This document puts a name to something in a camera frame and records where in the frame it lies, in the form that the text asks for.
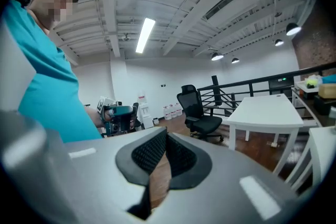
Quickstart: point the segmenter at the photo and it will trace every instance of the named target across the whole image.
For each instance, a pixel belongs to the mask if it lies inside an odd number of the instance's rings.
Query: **air vent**
[[[232,2],[233,0],[221,0],[219,1],[212,9],[210,9],[207,14],[205,14],[205,18],[208,20],[214,16],[217,12],[219,12],[222,8],[224,8],[227,4]]]
[[[223,6],[216,14],[214,14],[208,23],[214,27],[224,29],[232,26],[231,23],[234,19],[239,19],[240,16],[248,16],[249,11],[257,7],[260,0],[233,0]]]

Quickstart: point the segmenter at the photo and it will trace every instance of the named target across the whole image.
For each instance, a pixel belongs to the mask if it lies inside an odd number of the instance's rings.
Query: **black mesh cover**
[[[210,156],[204,150],[174,134],[167,135],[166,156],[172,173],[169,189],[194,188],[212,169]]]
[[[150,175],[161,160],[165,148],[166,135],[161,133],[138,146],[132,152],[132,159],[141,169]]]
[[[170,136],[167,136],[166,150],[172,177],[190,170],[196,163],[196,154]]]
[[[182,93],[177,95],[186,116],[200,119],[203,115],[203,108],[198,92],[193,85],[182,86]]]

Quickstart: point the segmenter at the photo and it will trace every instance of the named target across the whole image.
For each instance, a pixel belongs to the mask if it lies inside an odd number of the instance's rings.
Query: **wooden floor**
[[[190,135],[189,129],[184,124],[185,115],[173,118],[169,121],[161,120],[158,126],[166,126],[168,132],[179,133],[183,135]],[[221,125],[214,134],[220,134],[224,136],[224,141],[220,142],[219,137],[208,138],[209,143],[217,144],[220,146],[228,147],[229,144],[229,126]],[[250,158],[260,163],[265,168],[273,171],[276,167],[282,152],[285,149],[286,135],[280,135],[278,140],[278,147],[270,147],[270,143],[273,142],[274,134],[260,134],[256,132],[250,132],[249,141],[245,141],[245,131],[237,130],[236,134],[236,150],[240,151]],[[292,152],[290,153],[287,162],[280,172],[279,176],[283,179],[290,174],[295,164],[298,162],[302,151],[307,143],[308,135],[299,135]],[[161,161],[158,163],[154,172],[150,176],[150,195],[151,206],[155,208],[160,205],[164,200],[169,182],[171,179],[171,172],[169,162],[164,154]],[[310,180],[303,186],[309,186]]]

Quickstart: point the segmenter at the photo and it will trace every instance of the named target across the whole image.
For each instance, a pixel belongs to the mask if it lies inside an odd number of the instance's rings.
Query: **black railing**
[[[282,78],[293,78],[295,76],[312,74],[316,72],[322,76],[324,70],[328,70],[332,68],[336,68],[336,62],[326,63],[325,65],[320,65],[316,67],[304,68],[298,71],[287,72],[287,73],[267,76],[267,77],[258,78],[258,79],[250,79],[250,80],[245,80],[245,81],[240,81],[240,82],[234,82],[234,83],[224,84],[224,85],[218,85],[217,77],[212,76],[213,85],[199,88],[197,90],[198,90],[199,98],[201,99],[201,102],[203,103],[203,108],[205,109],[205,113],[208,113],[210,115],[230,116],[231,113],[233,113],[233,111],[237,108],[237,106],[241,102],[241,101],[236,101],[236,95],[238,94],[249,94],[252,97],[254,96],[254,93],[269,92],[269,94],[272,94],[274,91],[283,93],[285,90],[290,90],[292,87],[294,87],[294,85],[290,85],[290,86],[285,86],[285,87],[274,87],[274,88],[269,88],[267,90],[254,91],[253,90],[254,83],[266,82],[266,81],[277,80],[277,79],[282,79]],[[243,86],[243,85],[248,85],[249,91],[225,93],[223,90],[224,88]],[[218,106],[219,104],[223,104],[223,103],[226,104],[228,107],[220,108]],[[224,110],[224,114],[214,113],[214,109]]]

